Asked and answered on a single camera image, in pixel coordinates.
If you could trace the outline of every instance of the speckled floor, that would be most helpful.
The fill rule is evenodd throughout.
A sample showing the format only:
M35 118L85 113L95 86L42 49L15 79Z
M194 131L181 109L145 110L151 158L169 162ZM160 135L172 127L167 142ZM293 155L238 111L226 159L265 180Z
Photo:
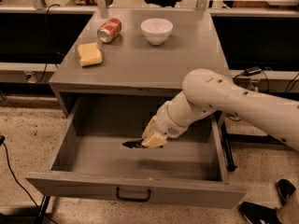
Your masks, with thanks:
M47 170L52 151L66 119L55 98L8 96L0 106L0 134L6 137L11 167L18 180L38 203L42 196L25 176L31 171ZM247 123L227 120L229 133L262 133ZM248 194L242 201L279 207L275 182L299 177L298 152L287 147L232 143L237 169L229 174L232 185L242 186ZM7 168L4 147L0 147L1 206L32 205ZM60 224L143 224L143 223L246 223L231 210L149 203L122 203L81 199L51 199L49 215ZM0 217L0 223L33 223L28 217Z

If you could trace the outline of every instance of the white bowl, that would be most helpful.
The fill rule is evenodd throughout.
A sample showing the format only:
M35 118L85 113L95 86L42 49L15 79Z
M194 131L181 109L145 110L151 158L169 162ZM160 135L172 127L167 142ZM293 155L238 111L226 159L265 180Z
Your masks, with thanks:
M173 24L166 19L148 19L141 23L141 30L152 45L160 45L171 35Z

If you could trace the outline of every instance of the gray tabletop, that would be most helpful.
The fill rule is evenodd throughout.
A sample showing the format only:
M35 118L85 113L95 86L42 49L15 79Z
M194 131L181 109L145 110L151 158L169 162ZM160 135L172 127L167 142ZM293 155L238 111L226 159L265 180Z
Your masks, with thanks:
M110 18L121 20L121 34L110 44L101 44L97 29ZM149 18L165 18L174 24L171 36L160 46L151 45L142 35L140 24ZM101 64L82 68L77 47L90 42L99 43L104 60ZM109 8L93 14L50 83L58 89L63 85L180 89L182 79L198 68L229 74L208 12Z

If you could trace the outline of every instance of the can lid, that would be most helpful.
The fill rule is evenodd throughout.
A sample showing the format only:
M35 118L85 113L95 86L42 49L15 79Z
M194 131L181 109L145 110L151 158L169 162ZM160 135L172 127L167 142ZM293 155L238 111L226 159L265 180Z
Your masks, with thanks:
M97 36L103 41L103 42L110 42L111 41L111 32L107 29L99 29Z

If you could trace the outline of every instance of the black shoe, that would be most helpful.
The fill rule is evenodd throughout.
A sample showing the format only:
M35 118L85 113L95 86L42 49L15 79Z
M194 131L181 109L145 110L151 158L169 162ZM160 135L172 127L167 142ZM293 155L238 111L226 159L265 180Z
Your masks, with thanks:
M277 210L262 205L243 202L240 212L250 224L281 224L277 217Z
M296 187L287 179L281 179L277 183L278 194L283 205L286 204L291 195L295 192Z

